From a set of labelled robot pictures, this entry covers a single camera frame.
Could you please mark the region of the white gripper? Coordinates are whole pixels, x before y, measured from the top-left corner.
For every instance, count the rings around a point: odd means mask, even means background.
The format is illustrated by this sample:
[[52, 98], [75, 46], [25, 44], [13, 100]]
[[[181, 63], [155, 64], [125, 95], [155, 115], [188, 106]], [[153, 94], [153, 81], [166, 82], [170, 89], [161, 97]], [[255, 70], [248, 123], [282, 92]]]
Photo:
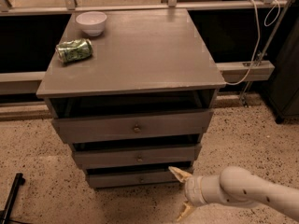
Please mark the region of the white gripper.
[[176, 219], [176, 222], [180, 222], [188, 217], [196, 207], [206, 205], [202, 191], [203, 177], [192, 175], [174, 166], [169, 166], [168, 169], [180, 183], [185, 183], [184, 193], [187, 201], [181, 206]]

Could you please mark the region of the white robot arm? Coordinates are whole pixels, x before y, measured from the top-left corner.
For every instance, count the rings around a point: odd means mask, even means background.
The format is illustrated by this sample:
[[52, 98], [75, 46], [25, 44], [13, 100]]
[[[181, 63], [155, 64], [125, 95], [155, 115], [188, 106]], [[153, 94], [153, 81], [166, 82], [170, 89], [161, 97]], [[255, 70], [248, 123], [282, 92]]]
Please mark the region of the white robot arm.
[[299, 190], [272, 183], [237, 166], [229, 166], [219, 175], [192, 175], [177, 167], [168, 169], [184, 185], [186, 201], [177, 221], [197, 207], [217, 203], [224, 206], [252, 208], [258, 203], [299, 221]]

